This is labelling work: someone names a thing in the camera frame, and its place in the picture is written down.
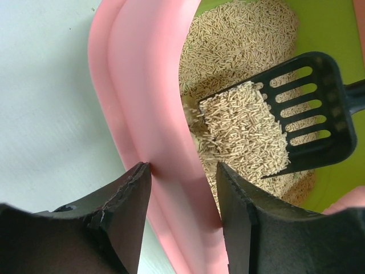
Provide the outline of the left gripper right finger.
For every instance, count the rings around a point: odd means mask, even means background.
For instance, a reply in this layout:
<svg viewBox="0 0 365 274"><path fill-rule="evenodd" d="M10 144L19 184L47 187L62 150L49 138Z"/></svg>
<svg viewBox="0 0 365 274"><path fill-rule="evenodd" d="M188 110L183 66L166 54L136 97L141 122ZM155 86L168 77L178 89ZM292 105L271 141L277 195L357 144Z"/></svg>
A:
<svg viewBox="0 0 365 274"><path fill-rule="evenodd" d="M223 162L216 179L230 273L364 272L364 209L308 211Z"/></svg>

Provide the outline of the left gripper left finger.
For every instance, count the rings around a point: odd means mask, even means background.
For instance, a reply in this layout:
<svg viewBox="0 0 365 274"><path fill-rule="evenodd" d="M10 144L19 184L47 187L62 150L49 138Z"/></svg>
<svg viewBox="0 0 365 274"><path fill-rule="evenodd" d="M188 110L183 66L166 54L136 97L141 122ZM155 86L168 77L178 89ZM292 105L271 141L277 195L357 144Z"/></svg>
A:
<svg viewBox="0 0 365 274"><path fill-rule="evenodd" d="M108 185L40 216L82 219L86 231L109 263L121 273L137 273L152 175L139 162Z"/></svg>

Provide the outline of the black litter scoop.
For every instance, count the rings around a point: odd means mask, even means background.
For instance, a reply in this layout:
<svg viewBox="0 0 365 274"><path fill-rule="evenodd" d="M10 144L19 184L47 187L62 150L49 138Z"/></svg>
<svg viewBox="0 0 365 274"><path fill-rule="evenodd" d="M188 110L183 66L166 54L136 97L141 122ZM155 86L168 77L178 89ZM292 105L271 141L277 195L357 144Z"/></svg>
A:
<svg viewBox="0 0 365 274"><path fill-rule="evenodd" d="M280 175L312 170L346 160L357 137L351 116L364 110L364 81L345 85L334 58L311 51L300 54L248 79L262 83L271 113L281 125L324 116L324 121L288 133L287 140L326 130L328 137L287 145L289 166Z"/></svg>

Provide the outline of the pink litter box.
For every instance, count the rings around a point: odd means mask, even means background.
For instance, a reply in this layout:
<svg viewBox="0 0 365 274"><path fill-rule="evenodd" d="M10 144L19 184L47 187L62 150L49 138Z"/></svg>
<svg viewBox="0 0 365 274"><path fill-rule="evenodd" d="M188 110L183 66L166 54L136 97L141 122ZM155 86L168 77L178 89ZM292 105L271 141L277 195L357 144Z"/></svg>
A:
<svg viewBox="0 0 365 274"><path fill-rule="evenodd" d="M103 1L92 82L125 168L152 166L147 216L177 273L230 273L220 209L180 101L178 67L199 1Z"/></svg>

